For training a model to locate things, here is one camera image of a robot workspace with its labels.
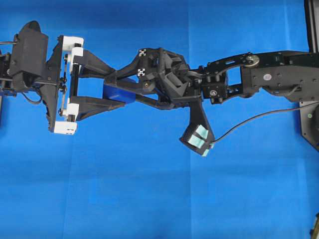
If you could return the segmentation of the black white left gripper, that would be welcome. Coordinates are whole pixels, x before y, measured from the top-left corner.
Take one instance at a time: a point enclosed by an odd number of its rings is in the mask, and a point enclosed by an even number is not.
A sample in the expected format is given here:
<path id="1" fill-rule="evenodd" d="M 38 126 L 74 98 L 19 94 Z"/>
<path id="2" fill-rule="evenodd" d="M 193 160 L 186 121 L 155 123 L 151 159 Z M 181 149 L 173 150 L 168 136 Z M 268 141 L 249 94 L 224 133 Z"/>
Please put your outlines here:
<path id="1" fill-rule="evenodd" d="M 41 80 L 39 92 L 46 108 L 48 129 L 52 133 L 73 135 L 77 129 L 76 121 L 84 120 L 96 114 L 124 107 L 126 103 L 109 99 L 86 96 L 72 96 L 66 99 L 66 76 L 60 77 L 61 63 L 64 70 L 73 63 L 79 64 L 80 78 L 104 78 L 115 72 L 100 58 L 88 50 L 83 50 L 84 39 L 75 36 L 58 37 L 52 55 L 47 58 L 48 41 L 39 46 Z"/>

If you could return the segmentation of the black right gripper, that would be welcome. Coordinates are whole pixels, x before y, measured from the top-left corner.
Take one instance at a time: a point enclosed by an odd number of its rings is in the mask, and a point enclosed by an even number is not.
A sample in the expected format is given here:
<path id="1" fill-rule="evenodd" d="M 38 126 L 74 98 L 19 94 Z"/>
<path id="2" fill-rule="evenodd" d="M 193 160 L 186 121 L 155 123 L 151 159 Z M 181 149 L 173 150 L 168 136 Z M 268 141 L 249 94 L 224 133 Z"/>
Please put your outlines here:
<path id="1" fill-rule="evenodd" d="M 104 85 L 131 93 L 144 105 L 172 110 L 201 100 L 198 79 L 182 55 L 145 48 L 129 65 L 106 75 Z"/>

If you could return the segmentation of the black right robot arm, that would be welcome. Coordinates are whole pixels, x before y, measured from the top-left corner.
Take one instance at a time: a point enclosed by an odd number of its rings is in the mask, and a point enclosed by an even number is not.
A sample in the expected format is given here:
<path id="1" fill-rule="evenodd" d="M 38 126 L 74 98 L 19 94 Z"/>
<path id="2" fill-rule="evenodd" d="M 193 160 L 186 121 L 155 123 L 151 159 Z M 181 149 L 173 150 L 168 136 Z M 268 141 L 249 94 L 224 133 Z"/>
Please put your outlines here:
<path id="1" fill-rule="evenodd" d="M 184 57 L 163 48 L 142 48 L 131 64 L 104 77 L 107 86 L 134 93 L 146 105 L 170 110 L 209 99 L 221 104 L 260 89 L 290 102 L 319 99 L 319 56 L 279 51 L 245 53 L 191 69 Z"/>

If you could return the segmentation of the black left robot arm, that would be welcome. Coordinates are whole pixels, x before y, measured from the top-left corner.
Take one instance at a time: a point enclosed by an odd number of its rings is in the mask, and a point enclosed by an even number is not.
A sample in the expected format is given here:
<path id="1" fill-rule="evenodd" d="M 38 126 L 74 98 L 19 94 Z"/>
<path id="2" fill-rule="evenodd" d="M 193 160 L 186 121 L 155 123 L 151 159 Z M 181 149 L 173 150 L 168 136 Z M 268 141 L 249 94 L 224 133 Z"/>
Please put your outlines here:
<path id="1" fill-rule="evenodd" d="M 0 94 L 13 96 L 35 92 L 46 107 L 50 132 L 73 135 L 77 122 L 123 107 L 124 102 L 78 95 L 78 80 L 85 69 L 96 76 L 106 65 L 83 48 L 80 37 L 59 36 L 50 59 L 46 58 L 48 36 L 24 28 L 10 42 L 12 52 L 0 56 Z"/>

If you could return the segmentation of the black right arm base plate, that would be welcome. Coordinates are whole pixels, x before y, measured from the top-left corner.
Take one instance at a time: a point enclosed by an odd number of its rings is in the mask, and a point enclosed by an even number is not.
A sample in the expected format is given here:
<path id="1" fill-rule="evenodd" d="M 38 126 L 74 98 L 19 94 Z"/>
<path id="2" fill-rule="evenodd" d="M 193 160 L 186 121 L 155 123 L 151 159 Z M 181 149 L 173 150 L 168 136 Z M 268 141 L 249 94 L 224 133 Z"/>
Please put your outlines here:
<path id="1" fill-rule="evenodd" d="M 300 102 L 301 134 L 317 151 L 319 150 L 319 102 Z"/>

